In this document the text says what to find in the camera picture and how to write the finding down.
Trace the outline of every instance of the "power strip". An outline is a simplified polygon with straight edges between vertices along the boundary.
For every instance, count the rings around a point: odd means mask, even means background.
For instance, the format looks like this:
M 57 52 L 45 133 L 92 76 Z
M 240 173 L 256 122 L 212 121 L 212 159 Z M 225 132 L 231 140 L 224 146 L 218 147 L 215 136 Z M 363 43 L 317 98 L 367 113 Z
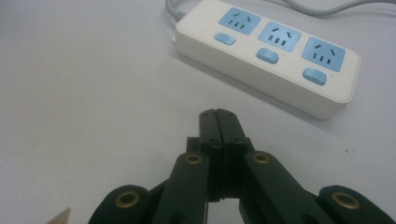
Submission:
M 352 99 L 361 59 L 280 22 L 202 1 L 178 24 L 177 50 L 318 119 Z

